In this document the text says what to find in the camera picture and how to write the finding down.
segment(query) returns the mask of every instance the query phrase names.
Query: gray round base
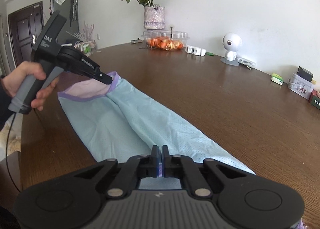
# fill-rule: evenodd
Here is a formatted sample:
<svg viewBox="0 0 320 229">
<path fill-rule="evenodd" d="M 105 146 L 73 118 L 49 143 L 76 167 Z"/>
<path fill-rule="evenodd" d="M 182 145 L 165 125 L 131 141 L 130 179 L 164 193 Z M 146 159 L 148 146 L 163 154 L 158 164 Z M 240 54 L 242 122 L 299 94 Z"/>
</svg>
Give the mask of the gray round base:
<svg viewBox="0 0 320 229">
<path fill-rule="evenodd" d="M 234 65 L 234 66 L 240 65 L 236 60 L 229 61 L 229 60 L 225 59 L 224 57 L 221 58 L 220 61 L 227 64 L 227 65 Z"/>
</svg>

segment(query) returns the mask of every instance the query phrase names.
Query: dark sleeve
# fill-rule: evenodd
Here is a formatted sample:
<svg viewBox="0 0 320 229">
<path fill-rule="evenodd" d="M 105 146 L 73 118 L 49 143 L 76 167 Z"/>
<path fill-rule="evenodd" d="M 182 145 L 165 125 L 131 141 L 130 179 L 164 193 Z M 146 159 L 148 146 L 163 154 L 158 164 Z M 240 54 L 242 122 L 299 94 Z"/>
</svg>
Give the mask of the dark sleeve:
<svg viewBox="0 0 320 229">
<path fill-rule="evenodd" d="M 12 111 L 9 111 L 8 107 L 11 103 L 11 97 L 6 94 L 2 87 L 2 82 L 0 84 L 0 130 L 2 130 L 5 122 L 13 114 Z"/>
</svg>

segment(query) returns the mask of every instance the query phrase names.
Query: plastic container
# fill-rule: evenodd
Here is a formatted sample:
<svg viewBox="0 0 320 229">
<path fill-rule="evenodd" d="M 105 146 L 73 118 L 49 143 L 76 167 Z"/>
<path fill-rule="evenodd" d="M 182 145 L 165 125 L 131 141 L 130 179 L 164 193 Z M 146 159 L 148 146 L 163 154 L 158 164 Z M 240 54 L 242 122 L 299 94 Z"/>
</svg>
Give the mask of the plastic container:
<svg viewBox="0 0 320 229">
<path fill-rule="evenodd" d="M 147 47 L 160 48 L 163 50 L 182 49 L 187 45 L 188 33 L 171 30 L 147 30 L 142 37 Z"/>
<path fill-rule="evenodd" d="M 290 90 L 309 100 L 314 85 L 313 83 L 308 82 L 306 79 L 298 76 L 298 74 L 293 73 L 292 78 L 289 79 L 288 87 Z"/>
</svg>

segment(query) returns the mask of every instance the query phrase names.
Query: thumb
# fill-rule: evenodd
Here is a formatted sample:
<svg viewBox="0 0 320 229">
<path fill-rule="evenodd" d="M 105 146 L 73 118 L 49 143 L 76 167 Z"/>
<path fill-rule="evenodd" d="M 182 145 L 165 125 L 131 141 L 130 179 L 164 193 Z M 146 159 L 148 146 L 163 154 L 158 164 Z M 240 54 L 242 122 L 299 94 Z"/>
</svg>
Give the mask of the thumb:
<svg viewBox="0 0 320 229">
<path fill-rule="evenodd" d="M 26 77 L 27 75 L 34 75 L 39 80 L 44 80 L 46 74 L 43 71 L 41 64 L 35 62 L 23 62 L 20 64 L 21 73 Z"/>
</svg>

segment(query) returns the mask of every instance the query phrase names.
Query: dark green box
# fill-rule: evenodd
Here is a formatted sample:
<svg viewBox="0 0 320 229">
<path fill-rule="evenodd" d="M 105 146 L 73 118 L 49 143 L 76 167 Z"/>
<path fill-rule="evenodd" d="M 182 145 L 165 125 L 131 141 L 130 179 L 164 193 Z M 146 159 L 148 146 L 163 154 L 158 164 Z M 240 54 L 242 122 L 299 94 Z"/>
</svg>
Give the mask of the dark green box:
<svg viewBox="0 0 320 229">
<path fill-rule="evenodd" d="M 320 98 L 318 96 L 313 96 L 311 99 L 311 104 L 320 110 Z"/>
</svg>

